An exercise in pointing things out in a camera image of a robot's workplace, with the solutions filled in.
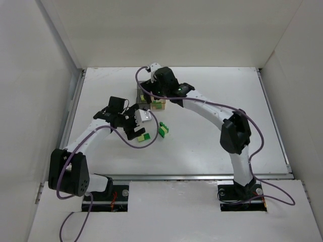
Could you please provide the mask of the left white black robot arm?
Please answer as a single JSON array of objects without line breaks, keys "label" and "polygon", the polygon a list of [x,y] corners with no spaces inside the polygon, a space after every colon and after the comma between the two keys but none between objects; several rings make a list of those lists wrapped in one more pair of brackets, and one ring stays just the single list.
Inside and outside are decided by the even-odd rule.
[{"label": "left white black robot arm", "polygon": [[63,149],[55,149],[50,156],[48,186],[55,190],[59,199],[73,196],[82,197],[87,193],[111,196],[113,179],[100,174],[91,174],[87,157],[117,128],[122,128],[126,141],[131,141],[145,133],[140,123],[151,120],[151,114],[138,104],[124,109],[124,98],[110,97],[109,103],[92,118],[86,130]]}]

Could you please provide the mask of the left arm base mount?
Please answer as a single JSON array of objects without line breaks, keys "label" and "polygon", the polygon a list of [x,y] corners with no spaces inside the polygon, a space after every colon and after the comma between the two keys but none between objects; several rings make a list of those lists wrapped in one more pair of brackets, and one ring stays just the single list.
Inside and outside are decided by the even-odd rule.
[{"label": "left arm base mount", "polygon": [[91,212],[127,212],[129,199],[129,181],[113,181],[107,192],[91,192],[93,202],[89,196],[84,196],[81,210],[87,212],[92,205]]}]

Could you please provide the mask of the aluminium table edge rail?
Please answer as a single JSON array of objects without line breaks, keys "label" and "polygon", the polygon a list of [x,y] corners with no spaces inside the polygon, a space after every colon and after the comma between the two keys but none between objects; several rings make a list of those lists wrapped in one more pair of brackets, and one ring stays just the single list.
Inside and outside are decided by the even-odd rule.
[{"label": "aluminium table edge rail", "polygon": [[64,146],[69,138],[72,119],[75,115],[75,104],[79,98],[82,81],[83,81],[84,69],[78,69],[77,75],[73,74],[70,80],[67,100],[65,101],[65,106],[63,109],[63,119],[60,124],[60,129],[58,133],[57,142],[54,149],[61,148]]}]

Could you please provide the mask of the dark green square lego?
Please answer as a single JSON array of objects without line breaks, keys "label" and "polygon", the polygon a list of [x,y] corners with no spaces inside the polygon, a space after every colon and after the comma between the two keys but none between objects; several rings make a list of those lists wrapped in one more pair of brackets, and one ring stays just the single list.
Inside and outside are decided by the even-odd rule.
[{"label": "dark green square lego", "polygon": [[149,133],[145,133],[142,136],[144,137],[144,141],[150,140],[150,134]]}]

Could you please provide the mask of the amber translucent plastic container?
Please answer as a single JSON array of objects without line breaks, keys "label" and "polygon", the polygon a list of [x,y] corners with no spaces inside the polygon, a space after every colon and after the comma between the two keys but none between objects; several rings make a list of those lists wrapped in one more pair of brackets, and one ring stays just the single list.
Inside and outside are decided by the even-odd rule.
[{"label": "amber translucent plastic container", "polygon": [[151,98],[150,109],[152,110],[165,110],[167,101],[164,99]]}]

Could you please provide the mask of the front aluminium rail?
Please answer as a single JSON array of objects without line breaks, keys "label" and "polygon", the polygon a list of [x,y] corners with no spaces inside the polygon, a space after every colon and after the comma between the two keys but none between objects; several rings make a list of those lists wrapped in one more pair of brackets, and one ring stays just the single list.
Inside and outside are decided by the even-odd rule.
[{"label": "front aluminium rail", "polygon": [[[233,180],[232,174],[103,174],[113,180],[128,181],[180,181],[180,180]],[[257,174],[257,178],[263,180],[293,180],[292,173],[285,174]]]}]

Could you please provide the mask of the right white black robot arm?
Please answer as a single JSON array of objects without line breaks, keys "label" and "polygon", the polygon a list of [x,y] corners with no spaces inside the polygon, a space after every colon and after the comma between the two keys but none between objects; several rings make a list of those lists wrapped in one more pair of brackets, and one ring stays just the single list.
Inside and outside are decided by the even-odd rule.
[{"label": "right white black robot arm", "polygon": [[209,101],[188,83],[180,84],[169,67],[141,67],[135,74],[147,102],[165,99],[191,110],[214,124],[220,131],[220,145],[229,153],[234,184],[242,188],[254,183],[249,168],[251,130],[244,111]]}]

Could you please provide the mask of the long dark green lego brick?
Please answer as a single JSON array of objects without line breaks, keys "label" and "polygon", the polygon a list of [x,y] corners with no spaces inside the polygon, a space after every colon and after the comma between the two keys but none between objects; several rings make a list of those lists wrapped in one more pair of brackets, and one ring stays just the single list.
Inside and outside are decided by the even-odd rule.
[{"label": "long dark green lego brick", "polygon": [[160,123],[159,123],[159,126],[160,126],[160,127],[164,127],[164,128],[166,128],[166,129],[168,128],[168,127],[167,127],[163,122],[160,122]]}]

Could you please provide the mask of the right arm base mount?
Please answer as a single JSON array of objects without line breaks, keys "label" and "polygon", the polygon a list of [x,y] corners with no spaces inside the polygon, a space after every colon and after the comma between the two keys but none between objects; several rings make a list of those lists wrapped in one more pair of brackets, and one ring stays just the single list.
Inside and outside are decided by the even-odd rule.
[{"label": "right arm base mount", "polygon": [[217,198],[222,212],[266,212],[267,207],[263,197],[262,186],[256,183],[248,191],[238,191],[234,184],[219,184]]}]

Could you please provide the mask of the light green square lego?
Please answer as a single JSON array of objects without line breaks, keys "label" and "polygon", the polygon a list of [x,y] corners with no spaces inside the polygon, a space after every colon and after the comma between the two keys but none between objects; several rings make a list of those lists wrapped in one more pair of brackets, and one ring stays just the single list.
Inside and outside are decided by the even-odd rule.
[{"label": "light green square lego", "polygon": [[137,140],[138,140],[138,142],[142,142],[142,141],[144,141],[144,137],[143,137],[143,136],[139,136],[139,137],[137,138]]}]

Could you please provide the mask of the dark green lego in container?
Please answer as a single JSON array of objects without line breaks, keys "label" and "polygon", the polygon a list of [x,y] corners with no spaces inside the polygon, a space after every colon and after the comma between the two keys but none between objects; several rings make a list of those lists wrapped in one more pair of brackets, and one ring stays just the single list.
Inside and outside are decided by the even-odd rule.
[{"label": "dark green lego in container", "polygon": [[155,110],[163,110],[165,108],[165,103],[161,101],[153,101],[151,103],[151,108]]}]

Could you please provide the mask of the grey translucent plastic container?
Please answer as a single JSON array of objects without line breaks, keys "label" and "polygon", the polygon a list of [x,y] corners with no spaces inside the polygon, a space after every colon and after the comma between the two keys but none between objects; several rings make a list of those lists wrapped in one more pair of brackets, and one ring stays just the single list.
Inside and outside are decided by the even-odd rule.
[{"label": "grey translucent plastic container", "polygon": [[144,93],[139,86],[137,86],[136,103],[140,109],[151,109],[151,96]]}]

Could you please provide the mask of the right aluminium rail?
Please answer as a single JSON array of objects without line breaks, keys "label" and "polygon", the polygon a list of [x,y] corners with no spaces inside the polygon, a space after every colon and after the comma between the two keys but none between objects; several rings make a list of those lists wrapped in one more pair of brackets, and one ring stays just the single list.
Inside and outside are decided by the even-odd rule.
[{"label": "right aluminium rail", "polygon": [[292,174],[292,176],[294,176],[292,168],[290,166],[290,162],[289,162],[287,153],[286,153],[286,149],[284,147],[282,137],[281,137],[280,131],[278,129],[278,125],[277,125],[277,122],[276,122],[276,119],[275,119],[275,116],[274,116],[274,113],[273,113],[273,110],[272,110],[272,107],[271,107],[271,104],[270,104],[270,100],[268,98],[268,95],[267,95],[267,92],[266,92],[266,89],[265,89],[265,86],[264,86],[264,82],[263,82],[263,79],[262,79],[262,76],[261,76],[261,69],[256,69],[256,72],[257,72],[258,79],[259,79],[259,82],[260,82],[260,85],[261,85],[261,88],[262,88],[262,91],[263,91],[263,94],[264,94],[264,97],[265,97],[265,100],[266,100],[266,103],[267,103],[267,107],[269,109],[270,116],[271,116],[271,119],[272,119],[272,122],[273,122],[273,125],[274,125],[274,128],[275,128],[276,136],[277,136],[279,144],[280,144],[280,148],[281,148],[284,160],[285,160],[286,168],[288,170],[288,173],[290,173],[290,174]]}]

